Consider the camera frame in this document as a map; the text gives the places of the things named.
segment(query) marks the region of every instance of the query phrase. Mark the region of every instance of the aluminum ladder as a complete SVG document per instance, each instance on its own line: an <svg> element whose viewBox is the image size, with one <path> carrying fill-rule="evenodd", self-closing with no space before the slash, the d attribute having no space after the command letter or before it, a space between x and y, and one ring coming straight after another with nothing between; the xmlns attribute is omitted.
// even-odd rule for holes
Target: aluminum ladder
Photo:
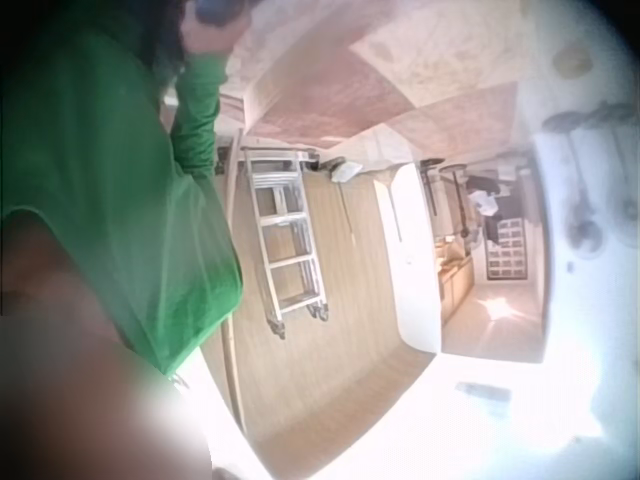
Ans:
<svg viewBox="0 0 640 480"><path fill-rule="evenodd" d="M324 322L329 319L327 297L302 180L302 164L314 162L315 152L261 147L244 147L242 151L270 297L267 323L271 331L284 340L284 315L287 313L306 307L313 318ZM260 213L257 196L260 189L272 191L274 215L263 216ZM273 227L291 229L295 252L293 257L279 260L269 258L264 233L265 229ZM273 280L273 271L292 265L299 268L304 291L293 297L280 299Z"/></svg>

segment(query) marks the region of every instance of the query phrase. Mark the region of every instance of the green sleeve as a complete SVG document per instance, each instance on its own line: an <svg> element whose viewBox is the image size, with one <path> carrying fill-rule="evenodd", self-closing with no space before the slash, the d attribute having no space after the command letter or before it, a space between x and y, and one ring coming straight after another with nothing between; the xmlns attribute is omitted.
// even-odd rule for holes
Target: green sleeve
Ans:
<svg viewBox="0 0 640 480"><path fill-rule="evenodd" d="M227 58L192 55L176 82L178 109L171 141L176 162L191 175L208 176L213 168L213 126L220 112L219 88L226 80Z"/></svg>

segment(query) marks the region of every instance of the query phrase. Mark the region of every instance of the green shirt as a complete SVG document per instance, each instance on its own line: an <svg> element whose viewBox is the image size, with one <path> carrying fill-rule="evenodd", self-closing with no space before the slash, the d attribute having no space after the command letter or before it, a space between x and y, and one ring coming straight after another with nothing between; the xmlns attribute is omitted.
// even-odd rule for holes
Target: green shirt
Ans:
<svg viewBox="0 0 640 480"><path fill-rule="evenodd" d="M135 23L105 5L63 15L3 85L2 219L37 214L126 342L168 374L241 298L209 178L225 60L187 60L169 136L162 75L138 60Z"/></svg>

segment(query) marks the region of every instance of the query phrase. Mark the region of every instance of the wooden trim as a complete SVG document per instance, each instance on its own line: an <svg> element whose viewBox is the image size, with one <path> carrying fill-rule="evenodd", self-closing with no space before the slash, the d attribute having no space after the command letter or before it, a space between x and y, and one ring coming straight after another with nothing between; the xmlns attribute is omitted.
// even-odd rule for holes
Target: wooden trim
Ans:
<svg viewBox="0 0 640 480"><path fill-rule="evenodd" d="M238 129L231 143L231 151L229 152L225 216L229 225L229 232L233 227L233 206L236 198L236 180L238 177L238 156L240 155L240 143L242 141L243 131ZM233 417L238 424L242 433L246 433L246 424L244 409L242 406L242 394L240 392L240 381L238 378L238 362L236 359L236 343L233 329L233 315L222 323L222 353L224 356L224 368L227 377L227 385L229 387L229 400L231 402L231 410Z"/></svg>

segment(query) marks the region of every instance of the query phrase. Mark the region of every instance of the wooden cabinet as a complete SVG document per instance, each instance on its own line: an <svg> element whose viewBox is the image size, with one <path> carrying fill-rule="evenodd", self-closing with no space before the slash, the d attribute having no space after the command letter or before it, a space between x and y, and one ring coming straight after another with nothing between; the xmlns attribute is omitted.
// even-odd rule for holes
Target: wooden cabinet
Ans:
<svg viewBox="0 0 640 480"><path fill-rule="evenodd" d="M473 288L473 278L471 257L443 266L438 274L443 327Z"/></svg>

